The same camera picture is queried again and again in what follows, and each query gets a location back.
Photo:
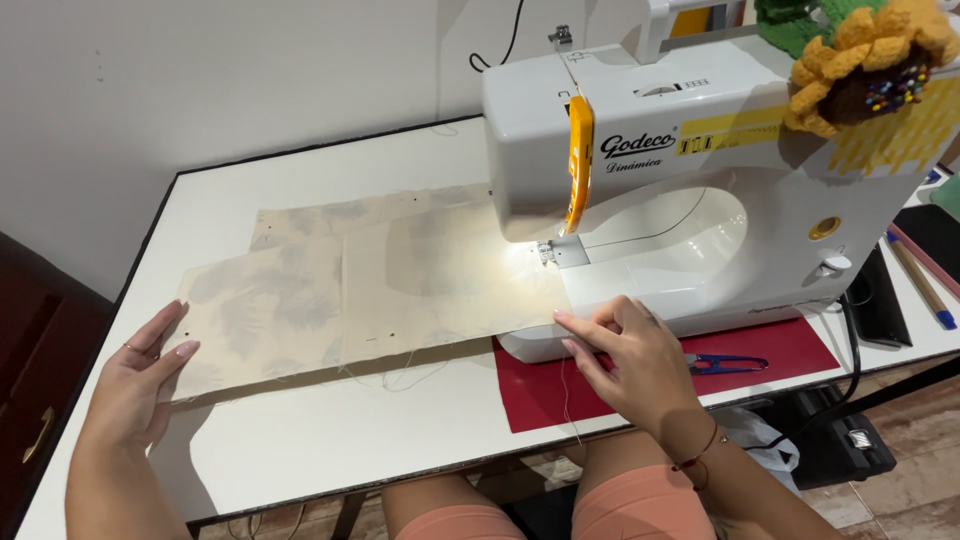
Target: bracelet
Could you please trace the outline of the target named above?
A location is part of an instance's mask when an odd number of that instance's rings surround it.
[[[704,468],[704,472],[706,473],[706,477],[704,478],[704,485],[702,485],[702,486],[700,486],[700,487],[693,486],[693,491],[695,491],[695,492],[701,492],[701,491],[707,489],[707,484],[709,484],[709,482],[710,482],[710,469],[709,469],[709,467],[707,467],[707,464],[704,463],[704,462],[701,460],[701,458],[702,458],[711,448],[713,448],[713,446],[714,446],[714,444],[713,444],[713,439],[716,438],[716,436],[717,436],[717,431],[719,431],[719,430],[720,430],[720,426],[718,426],[718,425],[716,424],[716,422],[714,422],[714,423],[713,423],[713,434],[710,436],[710,440],[707,442],[707,445],[704,447],[704,449],[701,450],[699,454],[694,455],[693,457],[691,457],[691,458],[688,459],[687,461],[682,461],[682,462],[680,462],[680,463],[675,463],[675,464],[673,465],[673,467],[670,467],[670,470],[671,470],[671,471],[676,472],[676,471],[681,471],[681,470],[683,470],[683,469],[688,469],[688,468],[696,465],[697,463],[700,463],[700,465]],[[723,443],[725,443],[725,442],[727,442],[727,441],[729,441],[729,440],[730,440],[730,438],[729,438],[727,435],[724,435],[724,436],[720,437],[719,440],[717,440],[717,445],[721,445],[721,444],[723,444]]]

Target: orange shorts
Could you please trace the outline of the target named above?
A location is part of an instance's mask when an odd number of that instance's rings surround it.
[[[609,479],[573,509],[572,540],[715,540],[693,484],[669,465],[651,465]],[[427,512],[396,540],[524,540],[499,508],[447,506]]]

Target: pen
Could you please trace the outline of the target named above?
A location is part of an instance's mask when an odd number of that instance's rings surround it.
[[[947,307],[944,306],[944,302],[937,296],[933,287],[930,286],[930,282],[926,280],[924,273],[920,271],[920,267],[917,266],[917,261],[913,258],[913,254],[906,249],[906,246],[900,242],[900,239],[897,238],[897,235],[894,234],[893,231],[887,231],[887,241],[890,242],[890,249],[893,250],[894,255],[900,260],[900,264],[902,264],[903,269],[906,270],[907,276],[909,276],[910,280],[920,289],[920,294],[924,297],[924,300],[926,300],[926,304],[936,313],[937,319],[940,319],[940,322],[943,323],[947,330],[956,330],[957,325],[953,321],[953,315],[947,310]]]

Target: blue thread snips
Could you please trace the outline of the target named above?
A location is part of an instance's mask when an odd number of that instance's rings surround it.
[[[716,375],[719,373],[739,373],[761,371],[770,366],[770,362],[755,356],[729,355],[684,355],[690,375]],[[696,362],[707,362],[709,366],[698,366]]]

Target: sewing machine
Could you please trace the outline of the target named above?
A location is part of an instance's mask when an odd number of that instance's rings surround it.
[[[933,72],[921,105],[831,140],[790,132],[793,61],[753,29],[664,42],[676,12],[712,3],[643,3],[633,54],[608,45],[484,72],[501,231],[556,261],[578,317],[619,294],[678,336],[820,312],[957,133],[960,61]],[[592,133],[580,118],[571,128],[578,96]],[[579,156],[571,129],[586,139]],[[578,170],[588,205],[562,234]],[[498,337],[538,362],[565,356],[568,336],[552,325]]]

